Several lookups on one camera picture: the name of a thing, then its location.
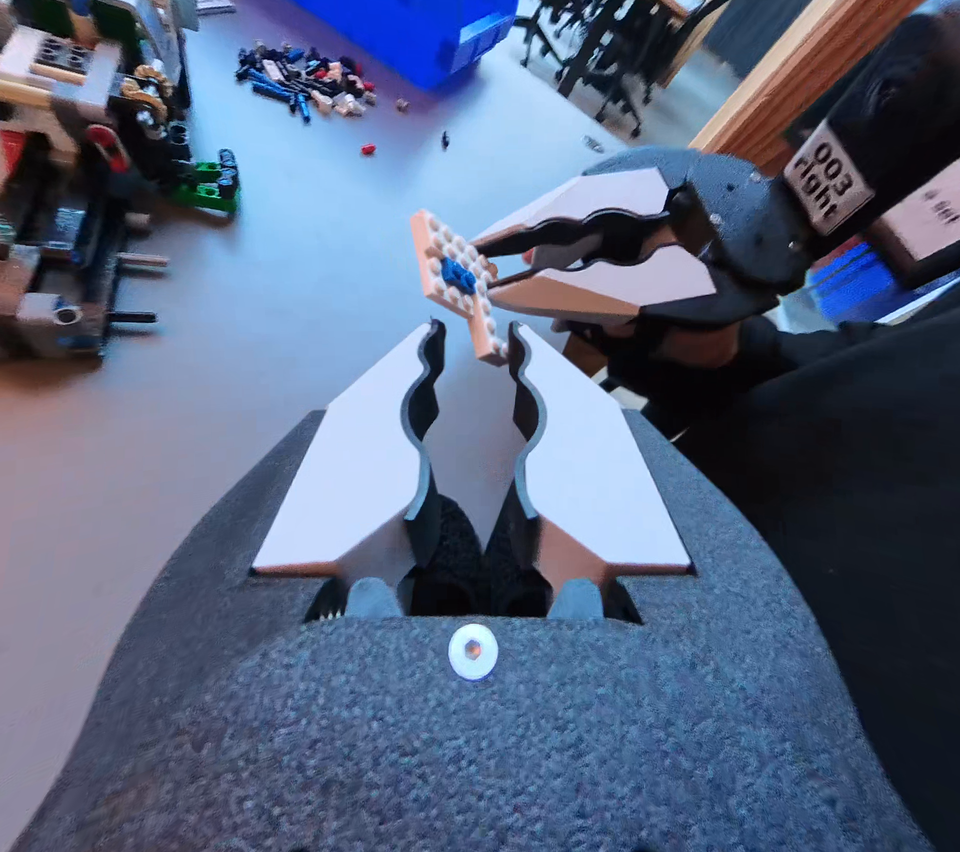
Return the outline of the wooden beam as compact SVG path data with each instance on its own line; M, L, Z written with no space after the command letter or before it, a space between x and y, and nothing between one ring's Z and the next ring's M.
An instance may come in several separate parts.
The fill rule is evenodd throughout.
M762 171L786 162L788 126L924 0L812 0L690 141Z

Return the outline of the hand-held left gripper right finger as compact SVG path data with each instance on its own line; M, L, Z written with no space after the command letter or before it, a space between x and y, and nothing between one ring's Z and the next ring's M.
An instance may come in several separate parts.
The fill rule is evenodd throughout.
M621 406L529 325L509 329L507 497L518 565L544 579L685 575L693 562Z

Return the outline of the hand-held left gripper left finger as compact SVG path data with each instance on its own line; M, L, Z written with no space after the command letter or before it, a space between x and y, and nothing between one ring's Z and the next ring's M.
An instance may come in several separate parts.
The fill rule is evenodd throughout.
M424 439L446 337L437 319L417 326L329 403L254 573L399 582L430 564L441 504Z

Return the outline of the partly built lego truck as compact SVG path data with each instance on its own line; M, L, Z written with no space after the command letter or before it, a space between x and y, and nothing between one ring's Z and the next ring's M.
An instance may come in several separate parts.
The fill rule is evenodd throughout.
M232 150L194 159L186 31L197 0L2 0L1 353L99 358L122 270L163 270L128 251L150 214L142 191L231 220Z

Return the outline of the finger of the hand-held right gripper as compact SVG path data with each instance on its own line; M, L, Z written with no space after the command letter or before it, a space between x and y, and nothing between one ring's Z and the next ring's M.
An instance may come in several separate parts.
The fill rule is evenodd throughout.
M546 267L488 292L490 302L524 316L625 323L647 307L716 294L708 266L681 245L671 226L657 226L637 261L598 258L576 269Z
M602 217L644 222L666 209L668 186L654 168L580 175L533 199L476 235L471 243L489 257L519 255L541 246L574 246L602 231Z

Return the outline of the person's right forearm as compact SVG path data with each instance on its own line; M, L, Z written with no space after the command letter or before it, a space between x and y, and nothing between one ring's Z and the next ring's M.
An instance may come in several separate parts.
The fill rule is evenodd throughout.
M731 407L802 404L846 394L868 403L958 413L959 292L955 285L900 323L843 322L787 333L744 322L738 369L750 373Z

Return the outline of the pile of small lego pins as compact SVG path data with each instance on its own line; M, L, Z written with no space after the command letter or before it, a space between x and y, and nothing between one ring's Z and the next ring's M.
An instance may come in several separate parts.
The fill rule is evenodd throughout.
M315 47L258 41L237 51L234 78L259 98L283 104L306 125L314 115L360 118L378 104L376 86L355 57L327 57Z

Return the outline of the white lego plate assembly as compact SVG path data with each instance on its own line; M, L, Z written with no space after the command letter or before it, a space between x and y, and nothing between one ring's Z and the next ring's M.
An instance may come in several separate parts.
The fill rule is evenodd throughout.
M466 321L479 361L507 365L509 342L500 335L490 299L497 267L426 210L414 213L411 230L424 296Z

